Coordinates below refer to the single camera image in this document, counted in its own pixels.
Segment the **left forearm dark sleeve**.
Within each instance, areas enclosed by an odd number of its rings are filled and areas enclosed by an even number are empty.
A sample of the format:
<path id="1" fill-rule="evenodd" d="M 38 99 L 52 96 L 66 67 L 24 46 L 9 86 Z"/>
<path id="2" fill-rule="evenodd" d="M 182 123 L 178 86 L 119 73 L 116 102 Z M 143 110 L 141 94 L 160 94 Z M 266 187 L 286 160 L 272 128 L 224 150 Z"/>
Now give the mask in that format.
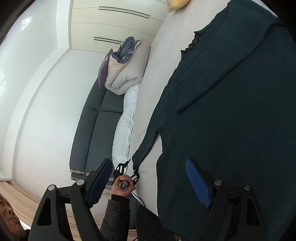
<path id="1" fill-rule="evenodd" d="M 126 241 L 130 228 L 130 200 L 112 194 L 108 200 L 100 232 L 104 240 Z"/>

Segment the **person's left hand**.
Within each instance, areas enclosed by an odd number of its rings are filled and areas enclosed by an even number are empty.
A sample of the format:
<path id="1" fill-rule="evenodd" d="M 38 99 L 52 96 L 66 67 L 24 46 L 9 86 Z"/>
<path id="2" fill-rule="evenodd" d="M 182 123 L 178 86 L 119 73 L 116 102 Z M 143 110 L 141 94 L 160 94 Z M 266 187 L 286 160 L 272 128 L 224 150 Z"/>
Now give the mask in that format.
<path id="1" fill-rule="evenodd" d="M 128 175 L 121 175 L 114 181 L 112 195 L 128 197 L 134 190 L 133 180 Z"/>

